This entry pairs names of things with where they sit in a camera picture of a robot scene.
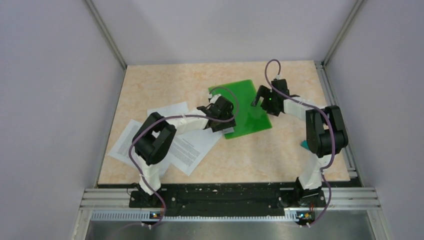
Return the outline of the green plastic clip folder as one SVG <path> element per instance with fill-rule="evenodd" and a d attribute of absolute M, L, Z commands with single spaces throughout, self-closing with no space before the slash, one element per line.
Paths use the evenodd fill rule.
<path fill-rule="evenodd" d="M 208 90 L 212 90 L 213 94 L 221 94 L 235 104 L 236 102 L 231 95 L 233 93 L 239 103 L 239 113 L 235 118 L 236 126 L 233 128 L 234 132 L 225 133 L 225 139 L 230 140 L 272 128 L 267 113 L 258 105 L 251 106 L 257 94 L 251 79 L 226 83 L 222 86 L 226 89 L 219 88 L 214 90 L 214 87 L 210 86 Z"/>

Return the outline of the aluminium frame rail front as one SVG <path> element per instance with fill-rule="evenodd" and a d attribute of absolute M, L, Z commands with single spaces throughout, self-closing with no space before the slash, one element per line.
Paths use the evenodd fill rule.
<path fill-rule="evenodd" d="M 372 187 L 336 182 L 324 187 L 315 204 L 284 206 L 294 185 L 270 183 L 164 184 L 160 203 L 145 198 L 133 184 L 106 184 L 83 193 L 72 239 L 84 240 L 96 221 L 103 226 L 92 239 L 391 240 L 393 234 Z"/>

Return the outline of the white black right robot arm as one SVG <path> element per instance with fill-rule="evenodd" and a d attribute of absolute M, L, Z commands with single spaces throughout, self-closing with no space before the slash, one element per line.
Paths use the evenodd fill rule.
<path fill-rule="evenodd" d="M 310 159 L 291 192 L 278 197 L 283 207 L 308 206 L 320 200 L 324 172 L 349 139 L 337 105 L 317 106 L 299 95 L 291 95 L 285 79 L 274 79 L 270 87 L 260 85 L 251 106 L 260 104 L 269 115 L 289 114 L 305 122 L 306 144 Z"/>

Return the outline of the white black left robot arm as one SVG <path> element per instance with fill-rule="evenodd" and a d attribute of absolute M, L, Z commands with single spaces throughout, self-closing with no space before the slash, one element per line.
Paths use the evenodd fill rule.
<path fill-rule="evenodd" d="M 221 94 L 210 94 L 206 106 L 198 106 L 179 115 L 163 116 L 151 113 L 134 135 L 128 156 L 138 170 L 138 190 L 141 200 L 149 207 L 157 204 L 166 209 L 166 202 L 159 193 L 160 163 L 168 154 L 174 138 L 192 131 L 210 129 L 219 132 L 236 126 L 240 111 L 238 102 L 232 103 Z"/>

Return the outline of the white printed paper sheet left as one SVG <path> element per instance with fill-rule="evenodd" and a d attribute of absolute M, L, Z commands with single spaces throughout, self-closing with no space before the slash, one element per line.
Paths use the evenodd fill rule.
<path fill-rule="evenodd" d="M 131 119 L 107 155 L 137 170 L 129 157 L 128 150 L 141 126 L 141 122 Z"/>

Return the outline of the white printed paper sheet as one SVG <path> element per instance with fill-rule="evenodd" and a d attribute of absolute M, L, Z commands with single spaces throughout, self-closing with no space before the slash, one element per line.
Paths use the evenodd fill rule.
<path fill-rule="evenodd" d="M 164 160 L 189 176 L 222 136 L 209 128 L 177 135 Z"/>
<path fill-rule="evenodd" d="M 141 122 L 131 119 L 107 155 L 137 170 L 129 157 L 128 150 L 141 126 Z"/>

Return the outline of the white printed paper sheet front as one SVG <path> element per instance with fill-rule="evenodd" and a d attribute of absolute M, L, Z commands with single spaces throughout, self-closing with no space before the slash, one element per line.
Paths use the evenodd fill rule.
<path fill-rule="evenodd" d="M 209 128 L 177 135 L 164 160 L 189 176 L 222 136 Z"/>

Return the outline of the teal block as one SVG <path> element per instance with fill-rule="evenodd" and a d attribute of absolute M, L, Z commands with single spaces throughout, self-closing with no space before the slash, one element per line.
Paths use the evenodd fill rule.
<path fill-rule="evenodd" d="M 306 149 L 306 150 L 310 150 L 309 149 L 309 146 L 308 146 L 308 143 L 307 143 L 307 141 L 306 140 L 303 140 L 301 143 L 300 143 L 300 146 L 302 147 L 302 148 L 304 148 L 304 149 Z"/>

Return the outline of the aluminium corner post left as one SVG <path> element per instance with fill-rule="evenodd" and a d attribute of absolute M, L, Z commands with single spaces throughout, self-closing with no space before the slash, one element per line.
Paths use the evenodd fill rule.
<path fill-rule="evenodd" d="M 123 55 L 121 54 L 118 46 L 116 45 L 112 34 L 110 33 L 106 23 L 104 22 L 99 10 L 97 9 L 93 0 L 82 0 L 85 7 L 87 8 L 90 16 L 92 17 L 97 29 L 99 30 L 102 38 L 104 39 L 106 45 L 111 51 L 113 57 L 118 62 L 119 66 L 125 71 L 127 69 L 127 63 L 124 60 Z"/>

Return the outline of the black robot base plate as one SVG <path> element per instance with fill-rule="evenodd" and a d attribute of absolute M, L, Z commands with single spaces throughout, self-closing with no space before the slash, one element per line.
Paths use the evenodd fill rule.
<path fill-rule="evenodd" d="M 283 217 L 290 209 L 299 209 L 313 214 L 327 204 L 335 204 L 338 200 L 354 200 L 359 195 L 357 187 L 344 185 L 323 186 L 320 199 L 309 205 L 293 205 L 284 207 L 279 196 L 291 192 L 295 183 L 187 183 L 164 184 L 159 193 L 166 203 L 162 209 L 154 198 L 148 202 L 138 190 L 137 183 L 100 184 L 101 190 L 124 190 L 124 206 L 131 209 L 151 210 L 150 218 L 159 217 Z"/>

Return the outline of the aluminium corner post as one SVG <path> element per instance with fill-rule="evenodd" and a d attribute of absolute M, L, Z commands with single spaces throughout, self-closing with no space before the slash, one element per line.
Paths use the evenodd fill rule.
<path fill-rule="evenodd" d="M 104 22 L 99 10 L 97 9 L 93 0 L 82 0 L 85 7 L 87 8 L 90 16 L 92 17 L 97 29 L 99 30 L 102 38 L 104 39 L 106 45 L 111 51 L 113 57 L 118 62 L 119 66 L 125 71 L 127 69 L 127 63 L 124 60 L 123 55 L 121 54 L 118 46 L 116 45 L 112 34 L 110 33 L 106 23 Z"/>
<path fill-rule="evenodd" d="M 348 34 L 351 26 L 355 22 L 359 12 L 362 10 L 363 6 L 366 4 L 367 0 L 356 0 L 353 7 L 351 8 L 349 14 L 347 15 L 343 25 L 338 31 L 334 41 L 330 45 L 329 50 L 327 51 L 324 59 L 321 61 L 322 68 L 326 68 L 332 61 L 335 53 L 337 52 L 339 46 L 343 42 L 344 38 Z"/>

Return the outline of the aluminium corner post right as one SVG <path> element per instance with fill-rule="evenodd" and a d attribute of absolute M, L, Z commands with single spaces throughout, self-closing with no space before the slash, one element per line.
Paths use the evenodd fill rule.
<path fill-rule="evenodd" d="M 332 61 L 335 53 L 337 52 L 339 46 L 343 42 L 344 38 L 348 34 L 351 26 L 355 22 L 359 12 L 362 10 L 363 6 L 366 4 L 367 0 L 356 0 L 353 7 L 351 8 L 349 14 L 347 15 L 343 25 L 338 31 L 334 41 L 330 45 L 329 50 L 327 51 L 324 59 L 321 61 L 322 68 L 326 68 Z"/>

